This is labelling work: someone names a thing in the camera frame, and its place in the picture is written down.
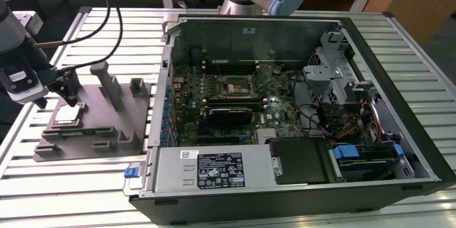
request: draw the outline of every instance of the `warning label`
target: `warning label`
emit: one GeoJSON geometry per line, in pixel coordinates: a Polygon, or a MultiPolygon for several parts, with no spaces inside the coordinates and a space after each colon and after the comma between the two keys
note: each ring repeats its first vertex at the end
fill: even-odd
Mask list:
{"type": "Polygon", "coordinates": [[[200,189],[245,187],[241,153],[200,154],[200,189]]]}

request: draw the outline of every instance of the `blue latch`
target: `blue latch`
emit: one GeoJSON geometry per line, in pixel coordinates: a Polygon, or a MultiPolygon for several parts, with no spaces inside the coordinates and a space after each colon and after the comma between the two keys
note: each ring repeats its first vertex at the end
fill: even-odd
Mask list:
{"type": "Polygon", "coordinates": [[[354,145],[340,145],[333,149],[336,159],[358,158],[358,152],[354,145]]]}
{"type": "Polygon", "coordinates": [[[140,168],[126,168],[122,173],[124,178],[140,177],[140,168]]]}
{"type": "Polygon", "coordinates": [[[404,150],[398,144],[394,144],[394,150],[398,156],[404,155],[404,150]]]}

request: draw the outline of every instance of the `aluminum table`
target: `aluminum table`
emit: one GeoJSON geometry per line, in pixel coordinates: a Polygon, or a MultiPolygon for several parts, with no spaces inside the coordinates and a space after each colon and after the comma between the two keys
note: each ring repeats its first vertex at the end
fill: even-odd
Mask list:
{"type": "MultiPolygon", "coordinates": [[[[161,24],[173,13],[216,14],[216,10],[121,9],[124,40],[109,59],[109,73],[120,83],[132,77],[157,82],[162,42],[161,24]]],[[[104,57],[118,35],[118,20],[110,13],[104,30],[90,39],[62,46],[52,59],[58,67],[104,57]]],[[[456,168],[456,87],[410,39],[394,18],[381,13],[296,12],[293,15],[350,17],[417,118],[450,165],[456,168]]],[[[78,13],[65,39],[90,33],[102,22],[104,8],[78,13]]],[[[365,77],[365,69],[358,62],[365,77]]],[[[82,84],[98,83],[89,69],[77,71],[82,84]]],[[[153,111],[152,86],[149,117],[153,111]]],[[[128,203],[125,194],[140,181],[125,184],[122,171],[145,155],[34,162],[33,149],[48,123],[57,96],[49,94],[44,110],[26,104],[0,146],[0,227],[117,227],[152,228],[145,216],[128,203]]],[[[408,198],[366,213],[258,219],[190,227],[454,227],[456,187],[429,196],[408,198]]]]}

